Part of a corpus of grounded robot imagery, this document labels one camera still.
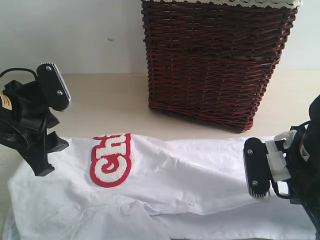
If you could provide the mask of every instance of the lace trim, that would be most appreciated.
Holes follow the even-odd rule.
[[[153,0],[154,2],[165,1],[167,3],[173,2],[173,0]],[[243,7],[260,7],[260,8],[287,8],[287,9],[295,9],[297,7],[301,7],[303,5],[303,0],[175,0],[176,2],[189,2],[189,3],[213,3],[217,5],[227,4],[229,6],[237,6],[241,5]]]

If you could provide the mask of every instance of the brown wicker basket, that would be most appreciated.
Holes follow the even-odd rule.
[[[142,1],[149,107],[249,130],[298,10]]]

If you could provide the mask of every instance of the screw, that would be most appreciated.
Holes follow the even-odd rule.
[[[253,181],[252,181],[252,185],[253,185],[253,186],[255,186],[255,187],[256,187],[256,186],[258,186],[258,184],[259,184],[259,182],[258,182],[258,181],[256,181],[256,180],[253,180]]]

